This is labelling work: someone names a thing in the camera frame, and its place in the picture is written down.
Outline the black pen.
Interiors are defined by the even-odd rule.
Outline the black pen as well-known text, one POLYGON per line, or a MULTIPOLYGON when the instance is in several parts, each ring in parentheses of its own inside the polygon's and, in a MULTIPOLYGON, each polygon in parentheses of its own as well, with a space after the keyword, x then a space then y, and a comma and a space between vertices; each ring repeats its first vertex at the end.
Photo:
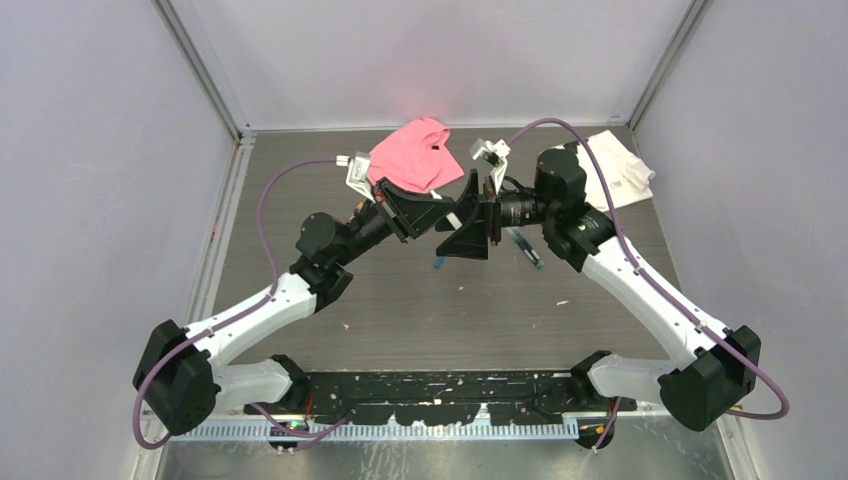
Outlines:
POLYGON ((528 258, 533 258, 533 248, 527 239, 522 235, 519 228, 510 227, 508 233, 516 243, 516 245, 525 253, 528 258))

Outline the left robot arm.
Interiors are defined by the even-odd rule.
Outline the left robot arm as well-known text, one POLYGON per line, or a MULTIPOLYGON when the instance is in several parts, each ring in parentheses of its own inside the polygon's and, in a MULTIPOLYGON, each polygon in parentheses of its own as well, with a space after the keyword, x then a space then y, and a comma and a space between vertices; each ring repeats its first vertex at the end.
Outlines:
POLYGON ((234 359, 270 334, 334 303, 351 283, 347 264, 385 239, 405 242, 427 233, 451 214, 455 201, 415 194, 388 180, 347 222, 316 212, 300 228, 299 258, 272 283, 236 306, 187 327, 172 320, 152 332, 133 378, 134 433, 142 408, 155 414, 171 435, 182 435, 213 413, 251 403, 300 410, 307 387, 290 361, 234 364, 234 359))

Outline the white blue marker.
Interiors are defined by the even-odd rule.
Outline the white blue marker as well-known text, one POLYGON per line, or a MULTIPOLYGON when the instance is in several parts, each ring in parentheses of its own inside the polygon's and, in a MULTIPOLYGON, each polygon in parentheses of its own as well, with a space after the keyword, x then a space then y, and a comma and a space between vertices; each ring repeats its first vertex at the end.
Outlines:
POLYGON ((439 200, 439 207, 443 210, 444 216, 439 219, 434 228, 438 232, 446 232, 446 231, 455 231, 458 230, 462 226, 462 222, 459 217, 455 213, 455 202, 450 198, 443 198, 438 192, 435 190, 430 191, 430 195, 435 199, 439 200))

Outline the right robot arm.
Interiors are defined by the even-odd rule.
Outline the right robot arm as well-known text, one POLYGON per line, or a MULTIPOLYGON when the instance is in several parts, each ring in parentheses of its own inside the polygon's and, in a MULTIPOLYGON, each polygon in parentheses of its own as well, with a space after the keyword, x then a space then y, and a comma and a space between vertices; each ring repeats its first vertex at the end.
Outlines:
POLYGON ((587 357, 572 369, 571 395, 580 407, 626 397, 660 404, 684 427, 703 431, 753 390, 759 337, 698 310, 617 235, 611 218, 586 200, 587 173, 575 149, 543 151, 533 186, 511 190, 503 186, 508 151, 485 141, 473 147, 473 159, 492 169, 484 181, 469 175, 456 209, 460 224, 440 223, 439 230, 452 233, 437 254, 485 260, 502 229, 540 225, 548 248, 611 293, 667 354, 664 360, 608 351, 587 357))

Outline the green gel pen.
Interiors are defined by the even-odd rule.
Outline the green gel pen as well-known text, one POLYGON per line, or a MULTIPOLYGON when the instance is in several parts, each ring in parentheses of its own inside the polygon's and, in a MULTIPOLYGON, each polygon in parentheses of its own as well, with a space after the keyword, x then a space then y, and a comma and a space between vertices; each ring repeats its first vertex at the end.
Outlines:
POLYGON ((541 270, 544 266, 541 257, 518 229, 513 230, 513 240, 533 266, 537 270, 541 270))

